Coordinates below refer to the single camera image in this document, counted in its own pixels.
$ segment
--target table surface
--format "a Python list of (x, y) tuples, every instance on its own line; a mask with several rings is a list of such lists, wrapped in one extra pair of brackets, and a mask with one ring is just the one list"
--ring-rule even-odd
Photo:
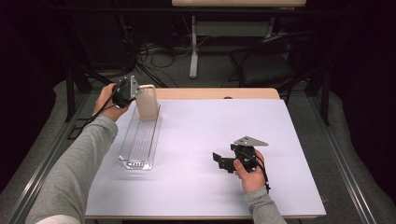
[[(118, 159), (130, 108), (118, 120), (119, 134), (92, 182), (86, 218), (250, 218), (240, 180), (212, 159), (212, 152), (233, 157), (230, 144), (245, 135), (269, 143), (256, 148), (266, 158), (270, 195), (282, 216), (326, 215), (288, 109), (275, 90), (157, 89), (157, 96), (162, 125), (152, 170), (127, 170)], [(234, 99), (222, 100), (225, 96)]]
[(306, 0), (172, 0), (175, 7), (304, 7)]

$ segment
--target person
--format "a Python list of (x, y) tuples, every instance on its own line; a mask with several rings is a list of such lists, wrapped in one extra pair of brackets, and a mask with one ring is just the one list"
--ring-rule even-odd
[[(256, 156), (260, 158), (259, 163), (262, 164), (264, 157), (259, 150), (256, 151)], [(248, 173), (240, 160), (233, 161), (233, 167), (236, 170), (236, 175), (242, 180), (242, 188), (246, 193), (244, 195), (247, 202), (248, 210), (253, 215), (254, 223), (286, 223), (285, 219), (280, 215), (275, 202), (271, 199), (265, 187), (265, 177), (262, 169), (256, 169)]]
[[(96, 114), (106, 104), (114, 83), (102, 88), (93, 110)], [(30, 223), (84, 223), (88, 194), (103, 157), (115, 140), (115, 123), (128, 107), (117, 108), (112, 101), (106, 109), (85, 126), (75, 142), (56, 161), (49, 171), (25, 222)], [(248, 173), (235, 160), (236, 174), (242, 180), (245, 199), (255, 223), (286, 223), (275, 203), (267, 194), (262, 171)]]

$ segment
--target gray long-sleeve shirt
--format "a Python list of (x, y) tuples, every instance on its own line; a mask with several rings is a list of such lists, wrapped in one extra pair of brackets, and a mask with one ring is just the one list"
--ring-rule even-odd
[[(49, 172), (26, 223), (84, 223), (91, 183), (117, 132), (104, 115), (87, 125)], [(265, 188), (245, 199), (255, 223), (286, 223)]]

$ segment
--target hand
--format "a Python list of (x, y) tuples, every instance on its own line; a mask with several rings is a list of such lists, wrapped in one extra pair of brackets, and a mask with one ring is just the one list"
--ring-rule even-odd
[[(264, 161), (264, 157), (257, 149), (256, 156)], [(240, 160), (233, 161), (233, 167), (235, 167), (236, 175), (238, 175), (238, 177), (242, 180), (242, 188), (244, 189), (245, 193), (249, 193), (255, 189), (265, 186), (265, 177), (260, 167), (257, 166), (255, 171), (249, 173), (247, 170), (245, 170), (245, 167)]]
[[(100, 92), (100, 95), (98, 97), (98, 99), (96, 100), (96, 105), (95, 105), (95, 109), (93, 110), (93, 113), (97, 113), (99, 111), (99, 109), (106, 103), (108, 97), (110, 97), (111, 93), (113, 92), (113, 87), (116, 84), (114, 83), (110, 83), (107, 86), (102, 88), (102, 91)], [(117, 119), (119, 119), (119, 117), (125, 113), (128, 110), (128, 106), (124, 107), (124, 108), (117, 108), (115, 106), (112, 106), (114, 103), (112, 100), (110, 100), (106, 107), (111, 106), (110, 108), (102, 111), (103, 115), (108, 116), (110, 119), (117, 121)]]

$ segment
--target black cable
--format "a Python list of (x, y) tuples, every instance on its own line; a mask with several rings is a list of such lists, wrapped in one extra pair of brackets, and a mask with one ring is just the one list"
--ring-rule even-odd
[(92, 117), (90, 117), (87, 121), (85, 121), (84, 125), (82, 125), (81, 129), (79, 130), (78, 136), (82, 133), (82, 130), (84, 130), (84, 128), (87, 125), (92, 123), (103, 111), (109, 109), (110, 107), (116, 106), (116, 105), (111, 105), (111, 106), (106, 107), (108, 102), (110, 102), (111, 98), (113, 98), (114, 94), (116, 94), (116, 92), (119, 90), (120, 86), (121, 85), (118, 85), (118, 87), (115, 88), (113, 92), (111, 92), (111, 95), (108, 97), (106, 102), (102, 105), (102, 107), (98, 110), (98, 112), (96, 112)]

